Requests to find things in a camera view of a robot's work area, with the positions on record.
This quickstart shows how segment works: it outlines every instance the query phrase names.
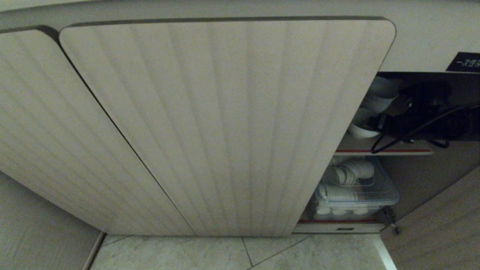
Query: black cable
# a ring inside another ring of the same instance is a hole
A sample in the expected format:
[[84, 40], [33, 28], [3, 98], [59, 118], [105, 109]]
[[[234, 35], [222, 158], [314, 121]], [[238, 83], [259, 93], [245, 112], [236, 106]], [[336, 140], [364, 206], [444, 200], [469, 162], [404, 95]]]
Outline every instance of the black cable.
[[472, 103], [469, 103], [469, 104], [465, 104], [465, 105], [462, 105], [460, 107], [456, 107], [456, 108], [453, 108], [451, 110], [448, 110], [442, 114], [440, 114], [439, 116], [437, 117], [434, 117], [433, 119], [431, 119], [430, 121], [426, 122], [425, 124], [417, 127], [416, 129], [414, 129], [413, 131], [410, 131], [402, 136], [400, 136], [399, 138], [393, 140], [391, 143], [385, 145], [384, 147], [380, 148], [380, 149], [377, 149], [375, 150], [375, 148], [377, 147], [377, 145], [380, 143], [380, 141], [385, 137], [385, 133], [382, 133], [382, 135], [380, 135], [380, 137], [378, 138], [378, 140], [373, 144], [370, 152], [372, 154], [376, 154], [376, 153], [379, 153], [379, 152], [382, 152], [383, 150], [387, 149], [387, 148], [390, 148], [392, 147], [393, 145], [397, 144], [398, 142], [404, 140], [405, 138], [409, 137], [409, 136], [412, 136], [413, 134], [417, 133], [419, 130], [421, 130], [422, 128], [428, 126], [429, 124], [453, 113], [453, 112], [456, 112], [458, 110], [463, 110], [463, 109], [467, 109], [467, 108], [475, 108], [475, 107], [480, 107], [480, 102], [472, 102]]

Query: floor tile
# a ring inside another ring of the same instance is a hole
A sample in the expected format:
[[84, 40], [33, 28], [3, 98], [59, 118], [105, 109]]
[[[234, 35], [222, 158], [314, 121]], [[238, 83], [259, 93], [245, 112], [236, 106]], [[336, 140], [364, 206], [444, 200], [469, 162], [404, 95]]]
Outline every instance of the floor tile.
[[130, 236], [102, 247], [92, 269], [246, 270], [250, 266], [240, 237]]
[[385, 270], [377, 234], [316, 234], [252, 270]]
[[255, 265], [310, 236], [311, 234], [292, 234], [289, 237], [244, 237], [243, 240], [252, 264]]
[[122, 234], [107, 234], [105, 236], [105, 239], [103, 240], [102, 246], [109, 245], [113, 242], [119, 241], [121, 239], [127, 238], [128, 235], [122, 235]]

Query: cabinet shelf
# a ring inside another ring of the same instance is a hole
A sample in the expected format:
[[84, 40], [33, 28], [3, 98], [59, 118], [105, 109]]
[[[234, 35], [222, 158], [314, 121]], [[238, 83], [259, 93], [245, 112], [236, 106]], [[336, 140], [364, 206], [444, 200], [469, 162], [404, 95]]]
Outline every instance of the cabinet shelf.
[[[338, 146], [335, 156], [369, 156], [373, 155], [370, 152], [372, 145], [378, 139], [378, 136], [373, 138], [358, 139], [346, 133], [340, 145]], [[384, 145], [388, 142], [391, 142], [393, 138], [385, 136], [381, 144]], [[386, 149], [376, 156], [412, 156], [412, 155], [431, 155], [433, 154], [432, 149], [424, 141], [417, 141], [413, 144], [408, 144], [404, 142], [399, 142], [398, 144]]]

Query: ribbed cabinet door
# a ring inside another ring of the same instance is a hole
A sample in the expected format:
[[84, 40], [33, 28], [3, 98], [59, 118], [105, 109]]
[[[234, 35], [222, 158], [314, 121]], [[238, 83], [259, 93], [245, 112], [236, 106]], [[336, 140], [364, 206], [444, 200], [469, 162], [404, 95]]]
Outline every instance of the ribbed cabinet door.
[[198, 234], [287, 235], [394, 36], [383, 20], [248, 20], [60, 42]]
[[1, 171], [107, 233], [193, 234], [38, 30], [0, 34], [0, 153]]

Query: cabinet door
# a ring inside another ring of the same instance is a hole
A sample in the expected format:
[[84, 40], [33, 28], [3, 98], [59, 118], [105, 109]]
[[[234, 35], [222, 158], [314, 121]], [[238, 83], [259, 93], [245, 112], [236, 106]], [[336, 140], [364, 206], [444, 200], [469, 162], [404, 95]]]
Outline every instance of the cabinet door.
[[480, 269], [480, 167], [388, 227], [382, 240], [399, 270]]
[[0, 170], [107, 233], [193, 234], [58, 44], [0, 34]]
[[394, 36], [384, 20], [197, 20], [60, 42], [196, 233], [287, 235]]

